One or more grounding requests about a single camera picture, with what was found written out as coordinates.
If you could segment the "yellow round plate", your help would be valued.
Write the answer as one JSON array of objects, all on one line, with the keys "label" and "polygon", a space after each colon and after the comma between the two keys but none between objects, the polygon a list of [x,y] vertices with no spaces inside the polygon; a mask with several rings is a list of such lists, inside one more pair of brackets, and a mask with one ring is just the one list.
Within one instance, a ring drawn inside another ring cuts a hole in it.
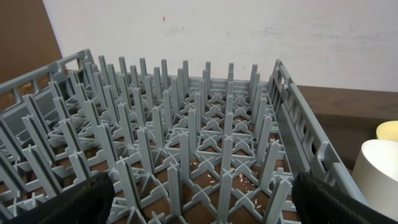
[{"label": "yellow round plate", "polygon": [[398,141],[398,120],[386,121],[376,128],[376,137],[382,140]]}]

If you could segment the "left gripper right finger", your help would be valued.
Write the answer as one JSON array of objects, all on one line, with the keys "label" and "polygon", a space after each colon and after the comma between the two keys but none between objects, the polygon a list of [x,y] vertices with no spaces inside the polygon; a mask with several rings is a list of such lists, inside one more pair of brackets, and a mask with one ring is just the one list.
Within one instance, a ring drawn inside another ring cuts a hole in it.
[{"label": "left gripper right finger", "polygon": [[294,179],[292,199],[302,223],[395,223],[393,219],[341,193],[308,172],[301,172]]}]

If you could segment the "white paper cup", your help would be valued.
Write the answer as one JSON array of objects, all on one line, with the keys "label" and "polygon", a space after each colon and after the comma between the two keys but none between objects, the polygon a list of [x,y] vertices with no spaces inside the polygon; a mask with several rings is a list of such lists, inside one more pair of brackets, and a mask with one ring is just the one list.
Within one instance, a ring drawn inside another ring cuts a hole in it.
[{"label": "white paper cup", "polygon": [[397,220],[397,143],[372,139],[364,142],[352,177],[369,206]]}]

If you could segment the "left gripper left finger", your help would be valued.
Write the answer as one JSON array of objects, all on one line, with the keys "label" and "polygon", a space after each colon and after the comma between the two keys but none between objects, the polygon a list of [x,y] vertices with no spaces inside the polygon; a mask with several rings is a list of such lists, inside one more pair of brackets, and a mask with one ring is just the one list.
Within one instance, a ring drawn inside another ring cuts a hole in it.
[{"label": "left gripper left finger", "polygon": [[106,223],[114,197],[111,178],[99,172],[6,223]]}]

